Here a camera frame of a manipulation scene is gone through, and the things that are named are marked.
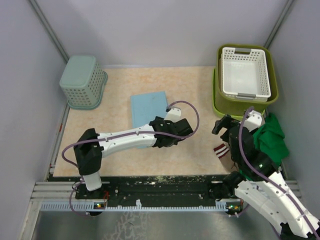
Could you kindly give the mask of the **large teal perforated basket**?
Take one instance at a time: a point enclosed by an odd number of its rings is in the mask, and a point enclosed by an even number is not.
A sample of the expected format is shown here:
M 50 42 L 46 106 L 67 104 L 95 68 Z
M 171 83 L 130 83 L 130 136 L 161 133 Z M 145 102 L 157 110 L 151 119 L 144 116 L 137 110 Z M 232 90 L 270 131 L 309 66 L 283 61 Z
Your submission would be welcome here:
M 108 74 L 93 55 L 73 55 L 68 60 L 59 85 L 67 104 L 75 110 L 94 110 L 102 101 Z

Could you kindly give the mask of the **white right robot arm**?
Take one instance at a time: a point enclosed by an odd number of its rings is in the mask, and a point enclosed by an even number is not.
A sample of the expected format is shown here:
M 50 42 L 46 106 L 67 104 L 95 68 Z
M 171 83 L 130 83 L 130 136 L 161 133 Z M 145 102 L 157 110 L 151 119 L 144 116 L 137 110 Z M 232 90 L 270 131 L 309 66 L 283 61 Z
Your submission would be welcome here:
M 215 122 L 212 134 L 225 129 L 220 138 L 238 167 L 223 179 L 223 192 L 254 208 L 281 240 L 318 240 L 320 220 L 298 199 L 270 156 L 255 146 L 254 134 L 265 125 L 254 110 L 242 121 L 226 114 Z

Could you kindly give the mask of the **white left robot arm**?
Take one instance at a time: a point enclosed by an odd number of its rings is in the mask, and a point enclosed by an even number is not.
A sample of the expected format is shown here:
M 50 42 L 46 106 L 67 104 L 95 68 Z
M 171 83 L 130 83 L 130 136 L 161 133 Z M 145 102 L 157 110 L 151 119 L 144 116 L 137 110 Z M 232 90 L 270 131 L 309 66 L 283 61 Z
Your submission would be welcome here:
M 103 195 L 100 176 L 103 158 L 133 148 L 168 148 L 193 132 L 185 118 L 173 122 L 159 116 L 148 124 L 126 131 L 97 133 L 94 128 L 86 130 L 73 151 L 87 194 L 95 199 Z

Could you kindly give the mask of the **light blue perforated basket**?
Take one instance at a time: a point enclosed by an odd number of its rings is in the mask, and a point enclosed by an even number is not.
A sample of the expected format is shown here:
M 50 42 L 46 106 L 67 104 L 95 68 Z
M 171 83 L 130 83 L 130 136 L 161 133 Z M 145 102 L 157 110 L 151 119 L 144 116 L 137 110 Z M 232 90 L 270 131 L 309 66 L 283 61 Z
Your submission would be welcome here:
M 149 124 L 156 117 L 167 114 L 168 101 L 164 91 L 132 95 L 130 97 L 132 128 Z

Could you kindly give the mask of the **white basket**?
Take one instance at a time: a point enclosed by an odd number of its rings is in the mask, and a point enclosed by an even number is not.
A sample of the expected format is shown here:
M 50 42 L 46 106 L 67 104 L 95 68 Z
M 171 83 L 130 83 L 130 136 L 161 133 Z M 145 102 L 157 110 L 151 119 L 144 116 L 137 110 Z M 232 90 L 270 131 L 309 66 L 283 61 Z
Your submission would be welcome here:
M 220 55 L 220 90 L 232 99 L 266 102 L 271 97 L 271 87 L 265 51 L 223 47 Z

